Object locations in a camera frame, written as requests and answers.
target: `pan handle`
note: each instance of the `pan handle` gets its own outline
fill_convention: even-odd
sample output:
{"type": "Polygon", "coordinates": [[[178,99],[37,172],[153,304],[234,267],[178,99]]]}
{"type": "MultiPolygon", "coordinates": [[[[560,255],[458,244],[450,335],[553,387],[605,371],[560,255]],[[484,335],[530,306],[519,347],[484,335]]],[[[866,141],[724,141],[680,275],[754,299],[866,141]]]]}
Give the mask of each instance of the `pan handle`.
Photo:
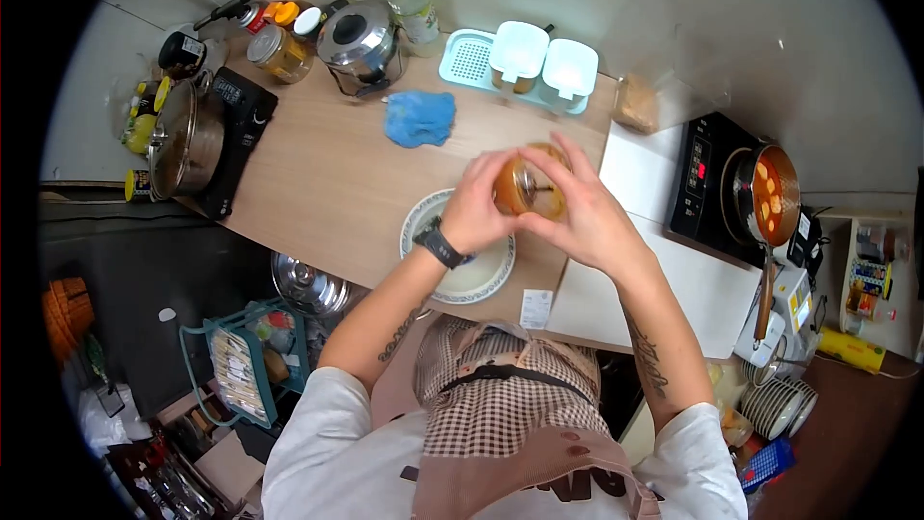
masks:
{"type": "Polygon", "coordinates": [[[763,276],[760,279],[760,301],[757,308],[757,325],[754,326],[754,341],[767,337],[767,323],[770,321],[770,308],[773,305],[773,250],[765,245],[767,259],[763,262],[763,276]]]}

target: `yellow package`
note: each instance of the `yellow package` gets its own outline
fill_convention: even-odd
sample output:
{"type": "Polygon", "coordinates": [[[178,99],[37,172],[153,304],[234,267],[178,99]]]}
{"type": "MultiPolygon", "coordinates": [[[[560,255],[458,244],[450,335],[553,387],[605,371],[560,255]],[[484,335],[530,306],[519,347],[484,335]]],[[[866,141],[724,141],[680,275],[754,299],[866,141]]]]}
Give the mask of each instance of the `yellow package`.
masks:
{"type": "Polygon", "coordinates": [[[885,359],[885,348],[849,333],[841,333],[828,328],[821,328],[821,343],[818,351],[825,352],[850,365],[876,375],[885,359]]]}

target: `forearm tattoo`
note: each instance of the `forearm tattoo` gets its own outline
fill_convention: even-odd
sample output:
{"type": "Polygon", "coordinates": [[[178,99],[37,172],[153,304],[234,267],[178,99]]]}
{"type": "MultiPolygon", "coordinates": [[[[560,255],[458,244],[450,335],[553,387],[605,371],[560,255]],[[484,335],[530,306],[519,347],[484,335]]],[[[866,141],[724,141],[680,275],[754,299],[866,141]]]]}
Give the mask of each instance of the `forearm tattoo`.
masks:
{"type": "Polygon", "coordinates": [[[639,371],[644,374],[648,385],[652,386],[655,393],[661,398],[666,398],[664,386],[667,385],[667,377],[661,375],[658,368],[661,360],[658,358],[658,352],[654,348],[648,336],[642,335],[639,326],[636,325],[635,319],[630,316],[629,312],[623,307],[623,313],[626,314],[626,323],[629,325],[629,337],[632,339],[632,349],[635,350],[636,365],[639,371]]]}
{"type": "Polygon", "coordinates": [[[417,320],[417,317],[421,315],[423,306],[424,304],[427,303],[427,300],[429,299],[430,299],[430,295],[427,295],[426,297],[423,298],[423,301],[421,302],[419,306],[415,307],[414,309],[411,309],[410,314],[404,320],[404,323],[402,323],[398,327],[398,331],[396,331],[395,335],[392,336],[392,341],[388,342],[388,345],[385,347],[385,351],[379,353],[380,362],[387,362],[389,359],[392,358],[392,354],[395,353],[395,350],[397,350],[399,345],[401,345],[401,341],[404,340],[404,336],[408,334],[408,329],[410,329],[410,326],[414,324],[414,322],[417,320]]]}

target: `black wristwatch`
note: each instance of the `black wristwatch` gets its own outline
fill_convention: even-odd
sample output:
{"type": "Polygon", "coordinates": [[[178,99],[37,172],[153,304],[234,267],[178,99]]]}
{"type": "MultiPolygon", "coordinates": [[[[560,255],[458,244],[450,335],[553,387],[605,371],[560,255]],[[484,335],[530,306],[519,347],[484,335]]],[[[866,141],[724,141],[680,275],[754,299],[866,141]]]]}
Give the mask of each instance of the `black wristwatch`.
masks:
{"type": "Polygon", "coordinates": [[[414,235],[414,243],[429,249],[430,253],[437,260],[440,260],[440,263],[450,270],[454,270],[458,264],[465,260],[465,256],[453,249],[449,242],[446,241],[446,238],[443,237],[443,234],[440,233],[441,222],[443,220],[440,219],[439,215],[431,219],[424,225],[420,233],[414,235]]]}

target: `white t-shirt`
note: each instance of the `white t-shirt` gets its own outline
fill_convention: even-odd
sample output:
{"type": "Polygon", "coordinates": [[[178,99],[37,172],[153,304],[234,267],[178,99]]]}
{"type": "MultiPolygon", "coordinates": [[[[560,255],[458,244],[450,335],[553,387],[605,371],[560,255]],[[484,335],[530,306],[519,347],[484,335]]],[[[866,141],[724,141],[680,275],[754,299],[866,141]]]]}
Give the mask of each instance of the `white t-shirt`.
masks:
{"type": "MultiPolygon", "coordinates": [[[[272,447],[263,475],[263,513],[275,518],[410,518],[427,415],[399,417],[372,432],[369,395],[336,367],[308,377],[305,391],[272,447]]],[[[708,403],[684,410],[654,442],[654,453],[633,472],[664,498],[665,520],[746,518],[744,492],[708,403]]],[[[591,482],[590,499],[561,502],[554,491],[517,491],[477,518],[628,518],[628,497],[610,496],[591,482]]]]}

